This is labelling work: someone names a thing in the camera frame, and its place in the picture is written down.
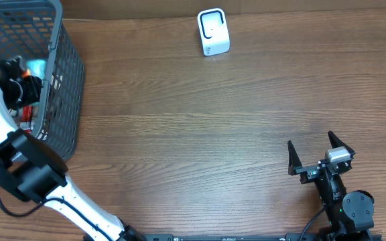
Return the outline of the red snack stick packet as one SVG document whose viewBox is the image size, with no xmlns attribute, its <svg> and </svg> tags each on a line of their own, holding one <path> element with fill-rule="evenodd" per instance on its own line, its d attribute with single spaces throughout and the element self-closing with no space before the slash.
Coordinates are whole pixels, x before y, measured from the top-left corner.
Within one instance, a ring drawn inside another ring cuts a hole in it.
<svg viewBox="0 0 386 241">
<path fill-rule="evenodd" d="M 20 121 L 20 127 L 27 131 L 32 132 L 35 128 L 38 119 L 38 106 L 25 106 L 22 109 L 22 116 Z"/>
</svg>

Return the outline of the teal orange snack packet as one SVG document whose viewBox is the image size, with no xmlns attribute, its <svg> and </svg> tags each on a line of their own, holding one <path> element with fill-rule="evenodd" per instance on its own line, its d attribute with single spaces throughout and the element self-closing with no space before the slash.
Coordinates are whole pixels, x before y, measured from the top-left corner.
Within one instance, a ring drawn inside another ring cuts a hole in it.
<svg viewBox="0 0 386 241">
<path fill-rule="evenodd" d="M 32 76 L 43 80 L 46 75 L 46 64 L 47 62 L 44 59 L 34 59 L 28 60 L 26 62 L 26 67 Z"/>
</svg>

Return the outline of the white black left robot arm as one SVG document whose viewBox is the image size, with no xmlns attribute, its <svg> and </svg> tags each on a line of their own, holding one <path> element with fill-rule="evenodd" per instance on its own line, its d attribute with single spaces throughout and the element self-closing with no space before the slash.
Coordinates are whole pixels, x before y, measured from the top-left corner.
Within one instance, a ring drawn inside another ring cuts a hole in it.
<svg viewBox="0 0 386 241">
<path fill-rule="evenodd" d="M 21 57 L 0 60 L 0 188 L 37 205 L 26 217 L 49 207 L 86 232 L 88 240 L 144 240 L 144 235 L 94 203 L 71 179 L 62 158 L 43 141 L 20 128 L 11 116 L 40 100 L 42 79 L 22 66 Z"/>
</svg>

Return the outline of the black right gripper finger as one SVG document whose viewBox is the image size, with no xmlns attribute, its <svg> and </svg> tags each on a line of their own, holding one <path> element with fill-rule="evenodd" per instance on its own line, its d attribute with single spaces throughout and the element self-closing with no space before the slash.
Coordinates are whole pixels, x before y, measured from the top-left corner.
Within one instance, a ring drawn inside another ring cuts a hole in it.
<svg viewBox="0 0 386 241">
<path fill-rule="evenodd" d="M 332 131 L 328 131 L 328 138 L 333 149 L 344 147 L 351 155 L 355 155 L 356 152 L 350 148 L 347 144 L 341 141 Z"/>
<path fill-rule="evenodd" d="M 297 175 L 298 170 L 300 170 L 303 165 L 300 161 L 300 158 L 295 150 L 295 147 L 292 141 L 287 142 L 287 149 L 289 153 L 289 163 L 288 163 L 288 174 L 289 175 Z"/>
</svg>

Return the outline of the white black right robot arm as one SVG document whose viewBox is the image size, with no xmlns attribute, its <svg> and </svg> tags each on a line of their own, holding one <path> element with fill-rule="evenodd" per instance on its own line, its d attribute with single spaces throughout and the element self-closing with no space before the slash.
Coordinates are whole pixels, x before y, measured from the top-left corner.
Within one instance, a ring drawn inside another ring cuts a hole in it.
<svg viewBox="0 0 386 241">
<path fill-rule="evenodd" d="M 304 167 L 291 141 L 288 174 L 298 175 L 300 183 L 313 183 L 322 202 L 322 209 L 305 225 L 294 240 L 381 240 L 372 235 L 374 197 L 367 191 L 347 192 L 341 175 L 352 169 L 356 152 L 328 131 L 332 146 L 316 165 Z"/>
</svg>

